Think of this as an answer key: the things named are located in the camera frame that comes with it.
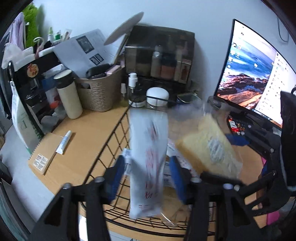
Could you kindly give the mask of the bagged bread slices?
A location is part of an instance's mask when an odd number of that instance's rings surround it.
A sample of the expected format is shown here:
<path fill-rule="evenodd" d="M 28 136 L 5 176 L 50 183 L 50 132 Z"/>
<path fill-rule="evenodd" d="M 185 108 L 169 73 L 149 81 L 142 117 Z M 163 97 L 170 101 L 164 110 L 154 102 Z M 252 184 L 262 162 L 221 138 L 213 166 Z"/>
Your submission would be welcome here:
<path fill-rule="evenodd" d="M 199 108 L 175 105 L 167 110 L 166 155 L 168 158 L 176 156 L 193 177 L 209 172 L 237 179 L 243 164 L 215 118 L 206 111 L 206 104 L 203 102 Z"/>

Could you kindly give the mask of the white snack packet red text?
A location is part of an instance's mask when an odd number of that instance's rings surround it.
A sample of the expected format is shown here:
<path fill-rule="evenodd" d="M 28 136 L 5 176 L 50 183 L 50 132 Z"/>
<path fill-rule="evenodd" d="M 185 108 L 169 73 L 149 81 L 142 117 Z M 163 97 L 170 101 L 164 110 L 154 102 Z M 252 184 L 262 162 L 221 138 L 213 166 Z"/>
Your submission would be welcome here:
<path fill-rule="evenodd" d="M 164 166 L 168 145 L 165 112 L 132 108 L 130 121 L 130 211 L 131 219 L 159 215 L 162 210 Z"/>

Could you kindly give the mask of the RGB mechanical keyboard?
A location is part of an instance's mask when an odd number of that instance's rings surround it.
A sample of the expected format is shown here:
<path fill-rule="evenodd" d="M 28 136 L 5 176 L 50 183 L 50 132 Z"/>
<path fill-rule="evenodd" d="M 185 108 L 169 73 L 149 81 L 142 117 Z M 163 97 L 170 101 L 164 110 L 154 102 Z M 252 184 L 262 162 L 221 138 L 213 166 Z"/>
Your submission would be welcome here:
<path fill-rule="evenodd" d="M 244 136 L 250 142 L 248 146 L 254 150 L 272 152 L 271 149 L 276 149 L 280 145 L 280 136 L 258 125 L 252 125 L 231 115 L 227 116 L 227 125 L 231 134 Z"/>

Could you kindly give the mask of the pink desk mat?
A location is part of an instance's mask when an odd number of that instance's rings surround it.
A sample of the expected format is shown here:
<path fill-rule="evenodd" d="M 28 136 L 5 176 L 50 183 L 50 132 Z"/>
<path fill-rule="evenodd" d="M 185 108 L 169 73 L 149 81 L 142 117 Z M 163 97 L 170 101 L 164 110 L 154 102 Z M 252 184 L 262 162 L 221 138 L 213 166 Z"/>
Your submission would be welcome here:
<path fill-rule="evenodd" d="M 266 168 L 265 168 L 266 159 L 264 159 L 264 157 L 262 157 L 261 161 L 262 161 L 262 164 L 263 164 L 262 173 L 265 173 L 266 172 Z M 271 224 L 275 223 L 276 221 L 279 220 L 279 217 L 280 217 L 280 212 L 279 211 L 268 213 L 267 216 L 266 216 L 266 225 L 271 225 Z"/>

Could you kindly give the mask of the blue tin can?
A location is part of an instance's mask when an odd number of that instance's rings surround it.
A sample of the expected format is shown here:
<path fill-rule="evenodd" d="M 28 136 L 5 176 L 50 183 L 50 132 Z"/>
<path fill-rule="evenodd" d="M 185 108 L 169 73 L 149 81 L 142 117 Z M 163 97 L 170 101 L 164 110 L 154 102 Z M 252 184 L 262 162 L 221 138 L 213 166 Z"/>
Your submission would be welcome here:
<path fill-rule="evenodd" d="M 202 100 L 196 93 L 190 92 L 178 94 L 176 103 L 178 107 L 190 105 L 195 108 L 199 108 L 202 104 Z"/>

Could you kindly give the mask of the brown cardboard notebook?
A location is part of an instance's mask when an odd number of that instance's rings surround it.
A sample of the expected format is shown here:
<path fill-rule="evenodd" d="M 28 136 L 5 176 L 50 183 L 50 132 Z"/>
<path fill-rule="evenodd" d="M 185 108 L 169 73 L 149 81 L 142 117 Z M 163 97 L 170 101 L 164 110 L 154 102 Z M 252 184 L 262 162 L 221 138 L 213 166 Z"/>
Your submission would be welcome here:
<path fill-rule="evenodd" d="M 54 133 L 47 133 L 41 139 L 28 161 L 29 167 L 35 174 L 45 175 L 62 139 L 62 136 Z"/>

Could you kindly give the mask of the curved computer monitor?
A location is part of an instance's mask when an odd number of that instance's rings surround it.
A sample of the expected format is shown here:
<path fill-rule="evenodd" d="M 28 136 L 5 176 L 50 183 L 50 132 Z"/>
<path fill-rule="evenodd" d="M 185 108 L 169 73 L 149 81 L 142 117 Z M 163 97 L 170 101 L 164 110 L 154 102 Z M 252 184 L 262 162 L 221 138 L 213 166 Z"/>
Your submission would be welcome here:
<path fill-rule="evenodd" d="M 259 33 L 234 19 L 214 95 L 230 106 L 282 127 L 280 93 L 295 88 L 295 71 Z"/>

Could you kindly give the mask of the white ointment tube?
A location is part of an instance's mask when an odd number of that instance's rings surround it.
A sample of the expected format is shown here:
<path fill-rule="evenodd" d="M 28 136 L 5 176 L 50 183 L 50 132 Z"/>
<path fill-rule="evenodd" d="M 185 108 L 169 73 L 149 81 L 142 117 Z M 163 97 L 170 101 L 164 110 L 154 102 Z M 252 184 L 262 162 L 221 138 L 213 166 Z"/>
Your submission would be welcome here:
<path fill-rule="evenodd" d="M 64 150 L 66 149 L 66 146 L 72 136 L 72 131 L 68 131 L 66 135 L 63 137 L 62 141 L 60 142 L 59 146 L 56 149 L 56 153 L 62 155 L 64 153 Z"/>

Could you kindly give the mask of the white lid glass jar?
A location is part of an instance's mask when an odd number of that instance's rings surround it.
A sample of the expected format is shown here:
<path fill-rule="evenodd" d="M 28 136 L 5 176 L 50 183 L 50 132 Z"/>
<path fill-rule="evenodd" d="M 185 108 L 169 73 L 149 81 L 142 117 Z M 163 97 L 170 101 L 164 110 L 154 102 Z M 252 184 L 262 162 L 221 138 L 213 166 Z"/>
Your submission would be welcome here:
<path fill-rule="evenodd" d="M 162 112 L 167 111 L 169 92 L 160 87 L 149 88 L 146 92 L 146 104 L 147 109 L 158 110 Z"/>

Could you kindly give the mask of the dark acrylic cosmetics cabinet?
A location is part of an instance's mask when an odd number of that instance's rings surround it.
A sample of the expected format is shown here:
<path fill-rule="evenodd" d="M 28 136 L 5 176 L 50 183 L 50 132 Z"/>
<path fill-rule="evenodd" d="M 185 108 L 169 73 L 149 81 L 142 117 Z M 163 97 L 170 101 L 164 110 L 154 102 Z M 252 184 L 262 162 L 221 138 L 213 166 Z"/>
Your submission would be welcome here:
<path fill-rule="evenodd" d="M 136 25 L 125 44 L 125 70 L 158 86 L 182 93 L 193 63 L 195 33 Z"/>

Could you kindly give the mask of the dark pump bottle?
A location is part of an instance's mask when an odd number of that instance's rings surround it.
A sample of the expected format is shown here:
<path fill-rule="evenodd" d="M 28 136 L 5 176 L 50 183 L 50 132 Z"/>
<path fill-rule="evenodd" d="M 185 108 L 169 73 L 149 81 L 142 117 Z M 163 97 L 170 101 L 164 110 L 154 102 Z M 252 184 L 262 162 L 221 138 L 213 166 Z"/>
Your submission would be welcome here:
<path fill-rule="evenodd" d="M 128 103 L 133 108 L 142 108 L 145 105 L 145 98 L 141 88 L 137 86 L 138 77 L 136 73 L 130 73 L 128 77 Z"/>

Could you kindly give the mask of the brown woven basket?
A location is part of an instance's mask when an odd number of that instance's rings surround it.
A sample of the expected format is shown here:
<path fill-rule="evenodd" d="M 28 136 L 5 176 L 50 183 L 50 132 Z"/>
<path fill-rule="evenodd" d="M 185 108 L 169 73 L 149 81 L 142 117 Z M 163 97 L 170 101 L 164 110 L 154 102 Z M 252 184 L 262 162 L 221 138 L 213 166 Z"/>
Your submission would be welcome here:
<path fill-rule="evenodd" d="M 97 79 L 75 78 L 82 107 L 87 110 L 106 112 L 120 99 L 122 69 Z"/>

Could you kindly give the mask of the white thermos bottle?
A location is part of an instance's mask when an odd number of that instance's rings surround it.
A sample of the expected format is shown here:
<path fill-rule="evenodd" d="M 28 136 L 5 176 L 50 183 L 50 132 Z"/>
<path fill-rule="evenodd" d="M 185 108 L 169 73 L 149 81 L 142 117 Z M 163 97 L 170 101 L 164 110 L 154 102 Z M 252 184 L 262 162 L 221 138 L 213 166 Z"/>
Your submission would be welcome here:
<path fill-rule="evenodd" d="M 74 82 L 73 72 L 64 70 L 54 76 L 54 81 L 63 107 L 70 119 L 77 119 L 83 113 L 83 108 Z"/>

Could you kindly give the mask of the white round fan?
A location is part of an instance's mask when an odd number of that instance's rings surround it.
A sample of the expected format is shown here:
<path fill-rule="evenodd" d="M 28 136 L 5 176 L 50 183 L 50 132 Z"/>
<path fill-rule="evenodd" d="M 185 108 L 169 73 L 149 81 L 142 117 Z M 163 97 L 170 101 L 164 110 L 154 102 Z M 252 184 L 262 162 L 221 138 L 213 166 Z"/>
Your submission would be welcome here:
<path fill-rule="evenodd" d="M 121 36 L 128 34 L 133 29 L 133 27 L 138 22 L 140 22 L 143 16 L 144 16 L 144 12 L 141 11 L 138 14 L 126 20 L 107 37 L 106 41 L 104 42 L 104 45 L 105 46 L 110 45 L 114 43 L 116 40 L 118 40 Z"/>

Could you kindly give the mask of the printed paper sheet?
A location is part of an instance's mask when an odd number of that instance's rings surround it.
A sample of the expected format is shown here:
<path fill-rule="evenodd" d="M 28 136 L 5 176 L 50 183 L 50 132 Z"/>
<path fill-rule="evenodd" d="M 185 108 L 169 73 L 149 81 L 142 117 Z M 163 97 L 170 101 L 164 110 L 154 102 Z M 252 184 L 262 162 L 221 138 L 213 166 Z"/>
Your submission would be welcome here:
<path fill-rule="evenodd" d="M 72 70 L 79 78 L 86 78 L 92 67 L 113 62 L 118 47 L 104 45 L 105 36 L 99 29 L 83 33 L 54 47 L 59 61 Z"/>

